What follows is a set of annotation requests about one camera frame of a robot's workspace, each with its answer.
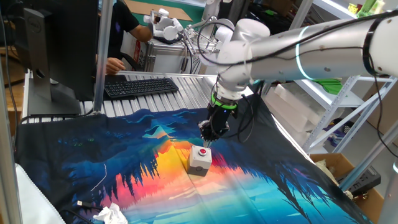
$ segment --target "crumpled tissue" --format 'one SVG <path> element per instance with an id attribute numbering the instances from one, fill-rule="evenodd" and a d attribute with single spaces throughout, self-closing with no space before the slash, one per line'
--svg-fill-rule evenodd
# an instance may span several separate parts
<path id="1" fill-rule="evenodd" d="M 119 205 L 112 203 L 111 206 L 104 207 L 98 215 L 93 218 L 104 221 L 105 224 L 128 224 L 126 217 L 120 211 Z"/>

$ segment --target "person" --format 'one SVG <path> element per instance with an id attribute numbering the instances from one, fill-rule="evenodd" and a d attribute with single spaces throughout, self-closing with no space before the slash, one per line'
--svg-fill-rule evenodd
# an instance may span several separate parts
<path id="1" fill-rule="evenodd" d="M 102 1 L 99 1 L 99 9 L 102 7 Z M 108 61 L 106 63 L 106 73 L 115 75 L 120 70 L 125 70 L 121 61 L 120 49 L 123 43 L 124 32 L 129 32 L 133 37 L 141 42 L 147 42 L 152 38 L 152 32 L 149 27 L 142 26 L 138 20 L 131 14 L 130 9 L 121 1 L 114 0 L 111 32 L 109 35 Z"/>

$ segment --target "black keyboard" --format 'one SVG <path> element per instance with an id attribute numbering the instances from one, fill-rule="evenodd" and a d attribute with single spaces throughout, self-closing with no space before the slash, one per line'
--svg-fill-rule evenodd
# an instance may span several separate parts
<path id="1" fill-rule="evenodd" d="M 105 83 L 105 91 L 110 98 L 142 96 L 154 93 L 178 91 L 177 85 L 169 78 Z"/>

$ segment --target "green ring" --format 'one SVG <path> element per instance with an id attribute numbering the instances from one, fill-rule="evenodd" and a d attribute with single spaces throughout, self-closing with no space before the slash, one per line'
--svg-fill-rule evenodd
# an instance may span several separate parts
<path id="1" fill-rule="evenodd" d="M 235 109 L 237 107 L 237 105 L 233 105 L 233 106 L 223 105 L 222 103 L 220 103 L 219 101 L 216 100 L 214 95 L 211 95 L 211 102 L 214 103 L 215 105 L 220 106 L 220 107 L 222 107 L 224 109 L 227 109 L 227 110 L 233 110 L 233 109 Z"/>

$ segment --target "hand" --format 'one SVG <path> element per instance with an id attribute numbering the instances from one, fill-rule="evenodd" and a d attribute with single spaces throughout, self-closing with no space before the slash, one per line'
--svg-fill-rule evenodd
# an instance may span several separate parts
<path id="1" fill-rule="evenodd" d="M 108 58 L 106 62 L 106 73 L 108 75 L 115 75 L 120 70 L 125 70 L 124 63 L 117 58 Z"/>

